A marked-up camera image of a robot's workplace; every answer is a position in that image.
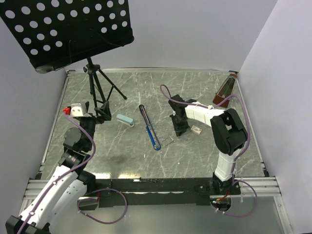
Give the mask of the staple strip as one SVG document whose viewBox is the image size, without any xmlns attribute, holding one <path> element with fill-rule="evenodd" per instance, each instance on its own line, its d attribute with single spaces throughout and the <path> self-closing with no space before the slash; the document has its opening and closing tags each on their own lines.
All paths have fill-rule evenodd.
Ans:
<svg viewBox="0 0 312 234">
<path fill-rule="evenodd" d="M 162 140 L 162 145 L 166 146 L 166 145 L 172 143 L 173 141 L 174 141 L 173 138 L 171 136 L 169 136 L 169 137 L 165 138 L 164 140 Z"/>
</svg>

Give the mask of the blue black stapler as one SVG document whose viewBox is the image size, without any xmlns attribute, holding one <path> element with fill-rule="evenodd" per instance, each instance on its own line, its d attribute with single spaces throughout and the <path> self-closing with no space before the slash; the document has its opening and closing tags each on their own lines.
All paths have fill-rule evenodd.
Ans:
<svg viewBox="0 0 312 234">
<path fill-rule="evenodd" d="M 140 104 L 139 105 L 139 110 L 141 112 L 141 115 L 142 117 L 144 118 L 144 121 L 146 123 L 146 130 L 148 132 L 148 135 L 150 137 L 150 140 L 151 140 L 151 143 L 153 145 L 153 148 L 156 150 L 156 151 L 159 151 L 161 149 L 161 145 L 159 143 L 159 140 L 156 136 L 156 133 L 154 131 L 154 128 L 152 126 L 152 123 L 147 115 L 147 112 L 146 112 L 146 109 L 144 107 L 144 105 Z"/>
</svg>

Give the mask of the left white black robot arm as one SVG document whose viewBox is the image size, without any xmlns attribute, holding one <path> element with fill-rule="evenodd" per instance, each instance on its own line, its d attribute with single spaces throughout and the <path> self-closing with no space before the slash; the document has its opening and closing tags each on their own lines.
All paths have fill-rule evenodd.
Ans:
<svg viewBox="0 0 312 234">
<path fill-rule="evenodd" d="M 51 178 L 33 202 L 19 216 L 5 223 L 9 234 L 48 234 L 53 221 L 79 197 L 96 191 L 96 177 L 85 171 L 96 152 L 97 124 L 103 117 L 88 111 L 89 102 L 73 103 L 64 108 L 64 117 L 74 124 L 64 136 L 63 154 Z"/>
</svg>

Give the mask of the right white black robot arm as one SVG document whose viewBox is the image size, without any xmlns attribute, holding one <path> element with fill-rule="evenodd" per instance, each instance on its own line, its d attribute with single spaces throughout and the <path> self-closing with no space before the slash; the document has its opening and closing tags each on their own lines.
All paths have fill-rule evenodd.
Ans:
<svg viewBox="0 0 312 234">
<path fill-rule="evenodd" d="M 193 119 L 211 127 L 214 142 L 219 150 L 213 189 L 224 194 L 230 188 L 229 179 L 234 172 L 236 157 L 248 141 L 248 132 L 235 109 L 216 109 L 190 99 L 184 101 L 179 95 L 169 98 L 168 103 L 174 113 L 170 115 L 176 136 L 181 136 L 189 128 L 188 120 Z"/>
</svg>

